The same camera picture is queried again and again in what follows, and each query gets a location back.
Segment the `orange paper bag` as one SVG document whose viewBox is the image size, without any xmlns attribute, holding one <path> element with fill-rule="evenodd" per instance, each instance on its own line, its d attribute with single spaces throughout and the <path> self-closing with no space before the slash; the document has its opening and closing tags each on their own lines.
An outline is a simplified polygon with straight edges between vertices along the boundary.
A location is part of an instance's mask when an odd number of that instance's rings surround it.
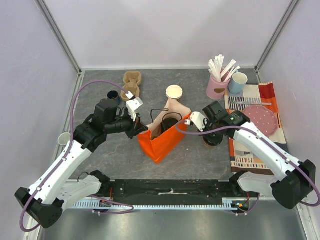
<svg viewBox="0 0 320 240">
<path fill-rule="evenodd" d="M 182 122 L 187 120 L 191 114 L 190 108 L 182 105 L 174 99 L 168 99 L 163 109 L 159 109 L 158 116 L 147 125 L 148 129 L 138 135 L 141 150 L 156 164 L 159 164 L 185 137 L 179 132 L 186 131 L 186 125 L 165 127 L 164 121 L 174 119 Z"/>
</svg>

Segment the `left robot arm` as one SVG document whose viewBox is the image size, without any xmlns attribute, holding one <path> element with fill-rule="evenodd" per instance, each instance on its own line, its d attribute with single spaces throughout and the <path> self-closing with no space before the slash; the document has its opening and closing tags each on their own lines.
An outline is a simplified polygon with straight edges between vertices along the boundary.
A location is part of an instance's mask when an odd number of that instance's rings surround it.
<svg viewBox="0 0 320 240">
<path fill-rule="evenodd" d="M 74 203 L 91 195 L 106 196 L 110 191 L 110 178 L 99 170 L 68 187 L 64 184 L 78 166 L 106 142 L 108 135 L 125 133 L 132 139 L 148 129 L 138 113 L 142 105 L 139 97 L 127 101 L 124 108 L 118 107 L 114 100 L 102 99 L 94 113 L 76 127 L 61 155 L 39 180 L 15 192 L 22 212 L 47 229 Z"/>
</svg>

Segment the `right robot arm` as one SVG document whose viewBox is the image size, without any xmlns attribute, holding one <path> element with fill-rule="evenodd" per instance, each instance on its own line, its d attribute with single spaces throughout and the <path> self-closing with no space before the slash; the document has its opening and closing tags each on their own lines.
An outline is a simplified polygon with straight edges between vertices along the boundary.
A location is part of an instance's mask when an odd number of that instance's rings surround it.
<svg viewBox="0 0 320 240">
<path fill-rule="evenodd" d="M 260 175 L 242 171 L 229 184 L 229 191 L 235 197 L 245 192 L 272 195 L 287 209 L 303 203 L 311 193 L 320 193 L 316 187 L 316 166 L 310 161 L 300 161 L 268 139 L 242 112 L 227 110 L 214 101 L 203 109 L 204 126 L 200 130 L 210 145 L 217 146 L 227 136 L 246 147 L 271 170 L 272 175 Z"/>
</svg>

